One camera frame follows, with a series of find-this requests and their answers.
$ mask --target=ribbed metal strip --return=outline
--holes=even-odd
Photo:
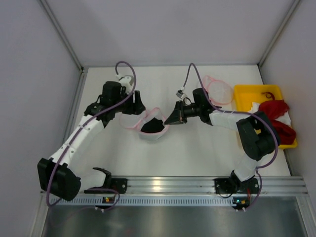
[[[103,203],[100,196],[76,197],[72,201],[61,200],[58,205],[112,205]],[[234,206],[233,198],[220,197],[129,197],[122,196],[117,206]]]

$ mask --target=yellow plastic container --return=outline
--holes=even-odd
[[[249,111],[252,102],[262,103],[269,100],[263,92],[271,92],[276,100],[282,100],[282,93],[277,85],[235,85],[234,99],[238,111]],[[296,148],[297,141],[292,145],[279,145],[280,149]]]

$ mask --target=reflective metal surface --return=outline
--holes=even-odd
[[[43,237],[304,237],[296,198],[262,197],[246,213],[231,207],[117,207],[102,213],[80,206],[50,210]],[[59,227],[52,227],[48,219]]]

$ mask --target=purple cable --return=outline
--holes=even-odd
[[[114,206],[119,202],[119,199],[120,199],[120,194],[118,191],[114,190],[114,189],[102,189],[102,188],[92,188],[92,189],[89,189],[89,190],[95,190],[95,191],[107,191],[107,192],[112,192],[116,195],[118,195],[118,199],[115,201],[115,203],[113,203],[109,208],[107,209],[104,209],[105,211],[109,211],[111,209],[114,208]],[[79,210],[77,211],[74,211],[72,214],[70,214],[64,221],[62,221],[61,223],[58,223],[58,224],[55,224],[52,220],[52,217],[51,217],[51,214],[49,215],[49,222],[50,222],[50,225],[54,228],[57,228],[61,225],[63,225],[65,222],[67,222],[70,218],[72,218],[73,216],[77,215],[79,212],[83,211],[83,210],[87,210],[87,209],[90,209],[90,208],[95,208],[95,206],[85,206],[83,208],[80,208]]]
[[[98,117],[99,115],[101,115],[101,114],[103,114],[103,113],[105,113],[105,112],[107,112],[107,111],[110,111],[110,110],[116,108],[117,106],[120,106],[121,104],[123,104],[125,101],[127,101],[127,100],[133,95],[134,90],[135,90],[135,87],[136,87],[136,73],[135,73],[135,70],[134,70],[134,68],[133,68],[129,63],[127,63],[127,62],[125,62],[125,61],[119,61],[119,62],[117,62],[116,65],[115,65],[115,72],[116,72],[116,74],[118,74],[118,65],[119,65],[119,64],[122,64],[122,63],[125,64],[125,65],[127,65],[127,66],[132,70],[132,72],[133,72],[133,76],[134,76],[134,79],[135,79],[135,83],[134,83],[134,85],[133,85],[133,88],[132,88],[131,92],[130,92],[130,93],[128,94],[128,96],[127,96],[125,99],[123,99],[122,101],[120,101],[120,102],[118,102],[117,104],[115,104],[115,105],[113,105],[113,106],[111,106],[111,107],[108,107],[108,108],[106,108],[105,110],[102,110],[102,111],[100,111],[99,113],[97,113],[96,115],[92,116],[92,117],[91,117],[90,119],[88,119],[88,120],[82,125],[82,127],[81,127],[80,129],[78,129],[78,131],[74,134],[74,136],[72,137],[72,139],[71,139],[70,142],[69,142],[69,145],[66,146],[66,148],[65,148],[64,151],[62,152],[60,158],[59,158],[58,161],[56,162],[56,164],[55,164],[55,166],[54,166],[54,168],[53,168],[53,171],[52,171],[52,173],[51,173],[51,175],[50,175],[50,178],[49,178],[49,181],[48,181],[48,185],[47,185],[47,191],[46,191],[46,204],[47,204],[47,206],[52,207],[52,206],[56,205],[56,204],[61,200],[61,198],[60,198],[60,199],[58,199],[58,200],[57,200],[55,203],[53,203],[53,204],[50,204],[50,203],[49,203],[49,194],[50,194],[50,189],[51,189],[51,185],[52,185],[52,182],[53,182],[53,178],[54,178],[54,175],[55,175],[56,170],[57,170],[57,168],[58,168],[58,165],[60,164],[60,162],[61,162],[62,159],[64,158],[65,154],[67,153],[67,151],[68,151],[68,149],[69,149],[69,146],[73,144],[74,140],[78,137],[79,133],[82,131],[82,128],[85,127],[89,122],[91,122],[93,119],[95,119],[95,118]]]
[[[259,176],[259,180],[260,180],[260,188],[259,188],[259,191],[258,191],[258,193],[257,193],[257,195],[256,195],[256,197],[255,197],[255,199],[254,199],[254,200],[252,201],[252,203],[249,205],[249,207],[250,207],[250,206],[252,206],[252,205],[257,201],[257,199],[258,199],[258,197],[259,197],[259,195],[260,195],[260,193],[261,193],[261,190],[262,190],[262,177],[261,177],[261,175],[259,174],[258,169],[262,169],[262,168],[268,167],[268,166],[271,165],[271,164],[275,161],[275,159],[277,158],[278,144],[277,144],[276,135],[273,133],[272,129],[270,128],[270,126],[269,126],[265,121],[263,121],[260,117],[254,115],[254,114],[252,114],[252,113],[249,113],[249,112],[242,112],[242,111],[225,111],[225,110],[218,109],[216,106],[214,106],[214,105],[211,103],[211,101],[209,100],[209,97],[208,97],[208,95],[207,95],[207,92],[206,92],[206,90],[205,90],[205,88],[204,88],[204,86],[203,86],[201,77],[200,77],[200,75],[199,75],[199,73],[198,73],[198,69],[197,69],[197,67],[196,67],[196,65],[195,65],[194,63],[190,63],[190,65],[189,65],[188,73],[187,73],[187,77],[186,77],[186,79],[185,79],[184,86],[186,85],[186,83],[187,83],[187,81],[188,81],[188,77],[189,77],[189,72],[190,72],[191,66],[194,67],[194,69],[195,69],[195,71],[196,71],[196,73],[197,73],[197,78],[198,78],[198,80],[199,80],[199,83],[201,84],[201,87],[202,87],[202,90],[203,90],[204,95],[206,96],[206,98],[207,98],[208,102],[210,103],[210,105],[211,105],[215,110],[217,110],[217,111],[219,111],[219,112],[222,112],[222,113],[243,114],[243,115],[253,116],[253,117],[256,118],[257,120],[259,120],[259,121],[268,129],[268,131],[271,133],[271,135],[272,135],[272,137],[273,137],[273,141],[274,141],[275,147],[276,147],[276,148],[275,148],[275,153],[274,153],[273,157],[271,158],[271,160],[270,160],[268,163],[266,163],[265,165],[261,165],[261,166],[257,166],[257,167],[256,167],[256,174]]]

